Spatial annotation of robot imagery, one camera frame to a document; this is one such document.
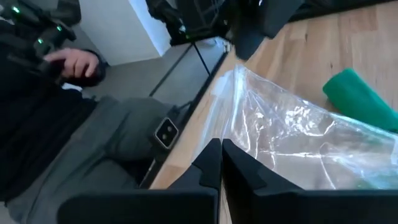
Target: black jacket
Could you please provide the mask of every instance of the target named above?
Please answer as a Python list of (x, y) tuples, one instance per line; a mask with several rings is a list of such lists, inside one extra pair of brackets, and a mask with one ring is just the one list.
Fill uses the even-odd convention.
[[(15, 30), (0, 21), (2, 32)], [(11, 63), (6, 58), (10, 51), (0, 44), (0, 201), (25, 191), (96, 106), (79, 91), (49, 85)], [(68, 82), (92, 86), (103, 77), (102, 63), (93, 78)]]

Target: person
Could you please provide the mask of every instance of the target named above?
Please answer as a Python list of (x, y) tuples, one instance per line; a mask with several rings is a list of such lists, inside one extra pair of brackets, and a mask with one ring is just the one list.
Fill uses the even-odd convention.
[[(17, 29), (0, 21), (0, 34)], [(12, 51), (0, 45), (0, 201), (11, 218), (54, 224), (58, 208), (74, 196), (138, 188), (120, 163), (155, 156), (146, 128), (170, 108), (152, 98), (95, 101), (46, 85), (8, 60)], [(104, 63), (91, 51), (65, 48), (44, 59), (65, 60), (61, 75), (74, 85), (104, 78)]]

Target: wooden desk surface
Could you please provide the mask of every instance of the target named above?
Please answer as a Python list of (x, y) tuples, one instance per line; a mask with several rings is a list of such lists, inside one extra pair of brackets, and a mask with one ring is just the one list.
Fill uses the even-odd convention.
[[(217, 77), (237, 63), (231, 52)], [(287, 24), (265, 40), (245, 63), (258, 75), (328, 110), (334, 110), (322, 86), (336, 73), (353, 67), (387, 103), (398, 110), (398, 2), (390, 2)], [(194, 160), (214, 97), (213, 82), (190, 118), (179, 142), (152, 184), (165, 189)], [(231, 223), (222, 194), (220, 223)]]

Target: hand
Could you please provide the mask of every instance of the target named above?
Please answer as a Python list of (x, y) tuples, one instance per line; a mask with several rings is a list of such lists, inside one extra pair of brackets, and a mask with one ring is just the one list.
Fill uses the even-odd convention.
[(94, 71), (100, 62), (98, 57), (91, 52), (69, 48), (50, 53), (44, 57), (44, 60), (48, 62), (65, 60), (62, 71), (62, 76), (65, 78), (80, 78), (82, 75), (90, 77), (94, 74)]

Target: clear plastic bag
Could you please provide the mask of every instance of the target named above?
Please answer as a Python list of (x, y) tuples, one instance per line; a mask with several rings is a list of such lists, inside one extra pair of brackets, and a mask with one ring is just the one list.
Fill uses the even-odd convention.
[(242, 65), (213, 94), (198, 150), (212, 138), (231, 139), (306, 190), (398, 188), (394, 134), (329, 113)]

